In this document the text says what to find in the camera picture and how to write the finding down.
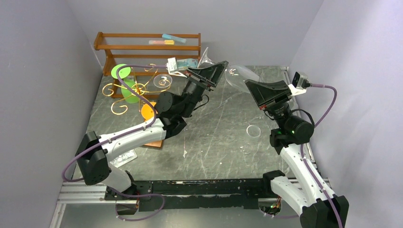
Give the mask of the clear wine glass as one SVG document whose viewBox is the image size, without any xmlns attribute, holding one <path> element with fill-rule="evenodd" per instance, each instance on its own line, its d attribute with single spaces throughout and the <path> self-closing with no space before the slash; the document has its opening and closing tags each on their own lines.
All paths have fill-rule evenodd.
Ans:
<svg viewBox="0 0 403 228">
<path fill-rule="evenodd" d="M 173 79 L 169 74 L 159 74 L 153 79 L 154 86 L 161 89 L 170 88 L 172 82 Z"/>
<path fill-rule="evenodd" d="M 201 55 L 200 61 L 197 65 L 198 68 L 205 68 L 214 65 L 215 63 L 208 57 L 208 47 L 205 48 L 203 54 Z M 245 82 L 247 80 L 253 80 L 256 82 L 260 81 L 260 76 L 257 75 L 255 72 L 247 68 L 246 66 L 241 65 L 232 65 L 228 66 L 225 69 L 224 76 L 226 82 L 238 89 L 239 91 L 250 93 L 249 89 L 247 88 Z"/>
<path fill-rule="evenodd" d="M 246 143 L 242 146 L 239 147 L 239 151 L 242 154 L 251 154 L 252 152 L 254 152 L 256 150 L 256 144 L 255 143 Z"/>
</svg>

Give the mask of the small clear glass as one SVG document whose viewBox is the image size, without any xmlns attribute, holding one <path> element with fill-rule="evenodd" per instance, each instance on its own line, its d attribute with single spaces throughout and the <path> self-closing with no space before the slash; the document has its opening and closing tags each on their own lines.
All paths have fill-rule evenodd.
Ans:
<svg viewBox="0 0 403 228">
<path fill-rule="evenodd" d="M 251 138 L 259 138 L 261 129 L 256 125 L 249 125 L 246 129 L 246 134 Z"/>
</svg>

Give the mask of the orange plastic wine glass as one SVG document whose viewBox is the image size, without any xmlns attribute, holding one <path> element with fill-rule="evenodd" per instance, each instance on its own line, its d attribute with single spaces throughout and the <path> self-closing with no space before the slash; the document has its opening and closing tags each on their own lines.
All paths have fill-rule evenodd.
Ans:
<svg viewBox="0 0 403 228">
<path fill-rule="evenodd" d="M 154 118 L 154 110 L 153 108 L 148 105 L 148 104 L 144 104 L 141 109 L 140 109 L 140 114 L 143 117 L 143 119 L 149 120 L 149 119 L 153 119 Z"/>
</svg>

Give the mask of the green plastic wine glass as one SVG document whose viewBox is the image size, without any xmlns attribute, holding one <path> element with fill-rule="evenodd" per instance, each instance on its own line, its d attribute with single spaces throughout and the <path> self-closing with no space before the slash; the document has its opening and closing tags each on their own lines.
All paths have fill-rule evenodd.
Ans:
<svg viewBox="0 0 403 228">
<path fill-rule="evenodd" d="M 127 89 L 126 86 L 122 85 L 117 77 L 117 70 L 120 67 L 125 66 L 125 64 L 118 64 L 114 66 L 111 70 L 111 76 L 114 79 L 113 84 L 111 85 L 111 97 L 116 99 L 113 104 L 127 102 L 128 104 L 135 104 L 139 102 L 139 98 L 134 95 L 130 90 Z M 136 86 L 136 82 L 134 80 L 134 75 L 131 75 L 132 68 L 125 67 L 119 70 L 119 76 L 132 90 L 139 93 L 138 86 Z"/>
</svg>

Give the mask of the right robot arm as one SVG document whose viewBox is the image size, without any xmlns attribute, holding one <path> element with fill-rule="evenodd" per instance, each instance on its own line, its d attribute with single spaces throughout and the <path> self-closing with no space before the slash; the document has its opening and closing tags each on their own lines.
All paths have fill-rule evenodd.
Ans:
<svg viewBox="0 0 403 228">
<path fill-rule="evenodd" d="M 311 160 L 304 154 L 304 144 L 309 143 L 315 127 L 322 120 L 314 122 L 306 113 L 306 121 L 295 115 L 289 100 L 306 92 L 307 88 L 327 88 L 334 92 L 333 100 L 322 115 L 324 119 L 333 107 L 337 90 L 329 85 L 313 84 L 303 80 L 302 87 L 296 88 L 285 81 L 263 83 L 246 80 L 245 85 L 265 115 L 274 120 L 278 128 L 270 132 L 270 145 L 288 164 L 301 189 L 292 184 L 279 171 L 268 173 L 269 179 L 262 182 L 261 191 L 267 197 L 275 194 L 282 198 L 299 216 L 303 228 L 343 228 L 346 224 L 349 202 L 345 196 L 338 196 L 326 184 Z"/>
</svg>

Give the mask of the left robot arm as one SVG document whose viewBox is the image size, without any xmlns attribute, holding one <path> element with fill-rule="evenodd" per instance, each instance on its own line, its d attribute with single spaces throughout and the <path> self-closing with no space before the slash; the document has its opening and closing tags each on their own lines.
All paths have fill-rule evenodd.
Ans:
<svg viewBox="0 0 403 228">
<path fill-rule="evenodd" d="M 117 188 L 123 199 L 131 199 L 136 193 L 131 176 L 110 161 L 131 149 L 178 135 L 186 126 L 184 119 L 191 117 L 204 92 L 217 86 L 227 66 L 228 62 L 222 61 L 205 68 L 189 67 L 182 74 L 176 59 L 168 59 L 165 68 L 169 74 L 178 74 L 188 80 L 182 94 L 160 93 L 156 104 L 150 106 L 153 118 L 141 124 L 100 136 L 95 132 L 87 133 L 75 157 L 85 184 L 102 183 Z"/>
</svg>

